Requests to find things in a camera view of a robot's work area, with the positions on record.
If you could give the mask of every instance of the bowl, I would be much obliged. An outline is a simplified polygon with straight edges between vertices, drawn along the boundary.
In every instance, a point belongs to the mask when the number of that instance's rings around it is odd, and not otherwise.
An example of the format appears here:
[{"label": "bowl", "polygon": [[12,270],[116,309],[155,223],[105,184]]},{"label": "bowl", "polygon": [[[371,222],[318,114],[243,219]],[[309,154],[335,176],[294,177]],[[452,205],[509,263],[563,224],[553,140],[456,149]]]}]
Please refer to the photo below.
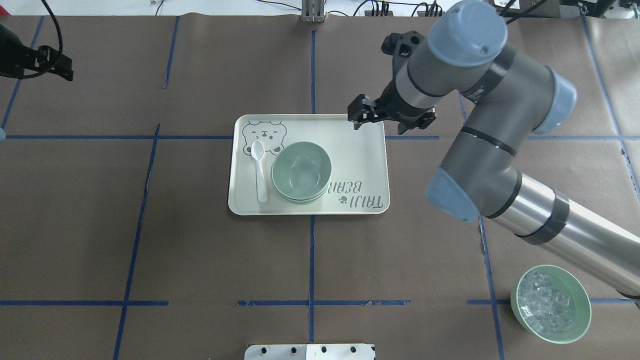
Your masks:
[{"label": "bowl", "polygon": [[584,287],[554,265],[538,265],[524,273],[511,290],[511,309],[525,329],[554,344],[577,341],[591,323]]},{"label": "bowl", "polygon": [[312,142],[296,142],[284,148],[271,166],[271,182],[284,199],[309,204],[329,187],[331,159]]}]

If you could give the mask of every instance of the electrical wire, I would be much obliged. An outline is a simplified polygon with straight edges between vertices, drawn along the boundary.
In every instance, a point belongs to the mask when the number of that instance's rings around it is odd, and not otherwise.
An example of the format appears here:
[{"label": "electrical wire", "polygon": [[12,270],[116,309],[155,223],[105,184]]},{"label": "electrical wire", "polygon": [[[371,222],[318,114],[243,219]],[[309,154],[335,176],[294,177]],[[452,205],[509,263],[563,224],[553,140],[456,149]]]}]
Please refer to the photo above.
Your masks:
[{"label": "electrical wire", "polygon": [[331,10],[330,12],[327,12],[327,13],[341,13],[341,14],[343,14],[344,16],[349,16],[349,15],[347,15],[347,14],[345,14],[345,13],[343,13],[343,12],[340,12],[340,11],[338,11],[338,10]]},{"label": "electrical wire", "polygon": [[500,12],[500,16],[505,16],[507,15],[509,9],[511,8],[511,6],[513,4],[515,4],[516,0],[509,0],[509,2],[507,3],[507,5],[505,5],[504,9],[502,9],[502,11]]},{"label": "electrical wire", "polygon": [[301,8],[297,8],[297,7],[293,6],[293,5],[289,5],[289,4],[285,4],[285,3],[278,3],[276,1],[266,1],[266,0],[256,0],[256,1],[258,1],[259,3],[284,5],[284,6],[288,6],[288,7],[292,8],[292,9],[296,9],[296,10],[302,11]]},{"label": "electrical wire", "polygon": [[373,9],[373,5],[371,6],[371,11],[372,11],[372,16],[387,16],[389,13],[389,6],[391,4],[394,5],[410,5],[410,6],[415,6],[415,9],[412,13],[412,16],[415,14],[415,12],[417,11],[417,8],[419,8],[421,5],[424,5],[426,7],[425,12],[426,13],[431,13],[432,16],[442,16],[442,14],[444,13],[444,10],[442,9],[442,7],[440,5],[438,5],[438,3],[436,1],[433,1],[433,4],[431,5],[431,7],[429,7],[429,4],[427,3],[419,3],[419,4],[415,4],[415,3],[400,3],[400,2],[396,2],[396,1],[381,1],[383,3],[383,7],[382,7],[382,15],[380,15],[380,9],[377,8],[378,6],[378,0],[365,0],[362,1],[358,7],[356,8],[356,10],[353,12],[352,16],[358,15],[358,10],[360,10],[360,8],[368,3],[368,2],[372,2],[372,3],[376,3],[376,12],[374,13],[374,9]]},{"label": "electrical wire", "polygon": [[58,53],[56,55],[56,57],[54,57],[47,65],[44,65],[42,67],[41,70],[39,70],[38,72],[31,74],[31,75],[11,75],[11,74],[7,74],[4,72],[0,72],[0,76],[4,76],[6,78],[12,78],[12,79],[33,79],[33,78],[37,78],[38,76],[42,76],[46,73],[49,72],[49,70],[53,69],[54,66],[56,66],[56,64],[58,64],[58,61],[60,61],[60,58],[62,57],[62,32],[60,31],[60,24],[58,24],[58,20],[56,19],[56,16],[53,15],[53,12],[51,11],[51,8],[49,7],[49,4],[47,4],[46,0],[42,0],[42,4],[44,5],[45,8],[47,8],[47,11],[49,12],[49,15],[51,16],[51,20],[53,20],[53,24],[56,26],[56,33],[58,34]]},{"label": "electrical wire", "polygon": [[514,15],[512,18],[510,18],[509,20],[507,20],[507,25],[511,24],[512,22],[518,20],[519,18],[523,17],[524,15],[527,15],[528,13],[532,12],[533,10],[539,8],[540,6],[542,6],[542,4],[546,3],[547,0],[541,0],[539,3],[535,4],[534,6],[526,9],[525,11]]},{"label": "electrical wire", "polygon": [[160,3],[158,4],[158,7],[156,8],[156,15],[158,16],[158,11],[160,11],[160,6],[162,6],[162,4],[164,4],[164,0],[160,0]]},{"label": "electrical wire", "polygon": [[354,11],[354,12],[353,12],[353,15],[352,15],[352,16],[355,16],[355,15],[358,13],[358,10],[359,10],[359,9],[360,9],[364,4],[368,3],[369,1],[370,1],[370,2],[372,2],[372,3],[374,3],[374,4],[376,4],[376,6],[378,5],[378,2],[377,2],[377,1],[375,1],[375,0],[364,0],[364,1],[362,1],[362,2],[360,3],[360,5],[358,5],[358,7],[356,8],[356,11]]}]

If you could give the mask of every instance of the spoon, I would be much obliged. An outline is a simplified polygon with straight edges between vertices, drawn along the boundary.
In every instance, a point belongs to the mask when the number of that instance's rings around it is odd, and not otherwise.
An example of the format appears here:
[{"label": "spoon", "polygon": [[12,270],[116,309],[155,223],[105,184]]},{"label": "spoon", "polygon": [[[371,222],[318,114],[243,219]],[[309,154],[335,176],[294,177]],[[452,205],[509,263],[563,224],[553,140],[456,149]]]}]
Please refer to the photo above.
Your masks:
[{"label": "spoon", "polygon": [[255,184],[258,191],[258,201],[267,201],[267,183],[264,180],[262,171],[262,158],[264,157],[264,147],[258,140],[251,144],[251,157],[255,160]]}]

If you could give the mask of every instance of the tray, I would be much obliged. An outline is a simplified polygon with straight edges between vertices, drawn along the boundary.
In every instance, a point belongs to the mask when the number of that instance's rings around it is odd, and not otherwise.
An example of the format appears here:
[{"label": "tray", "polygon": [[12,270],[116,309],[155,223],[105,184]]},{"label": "tray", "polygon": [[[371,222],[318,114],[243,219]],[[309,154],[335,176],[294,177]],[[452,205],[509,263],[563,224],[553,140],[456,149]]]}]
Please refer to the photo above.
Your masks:
[{"label": "tray", "polygon": [[[248,149],[256,137],[265,150],[263,166],[269,197],[262,204],[257,199],[255,160]],[[286,201],[271,183],[276,155],[300,141],[323,147],[332,163],[329,189],[317,201],[304,205]],[[365,124],[355,131],[345,114],[240,117],[234,128],[228,206],[238,215],[383,213],[389,207],[389,178],[382,123]]]}]

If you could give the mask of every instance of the bear illustration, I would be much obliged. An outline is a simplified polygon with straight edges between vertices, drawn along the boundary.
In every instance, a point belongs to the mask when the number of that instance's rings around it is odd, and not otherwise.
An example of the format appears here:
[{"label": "bear illustration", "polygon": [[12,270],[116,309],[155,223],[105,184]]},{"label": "bear illustration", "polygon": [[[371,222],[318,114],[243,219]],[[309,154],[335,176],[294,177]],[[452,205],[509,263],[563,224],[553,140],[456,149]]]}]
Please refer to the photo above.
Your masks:
[{"label": "bear illustration", "polygon": [[282,122],[260,121],[252,122],[242,128],[244,137],[243,152],[251,155],[251,144],[254,140],[260,140],[265,152],[277,155],[284,149],[284,136],[287,128]]}]

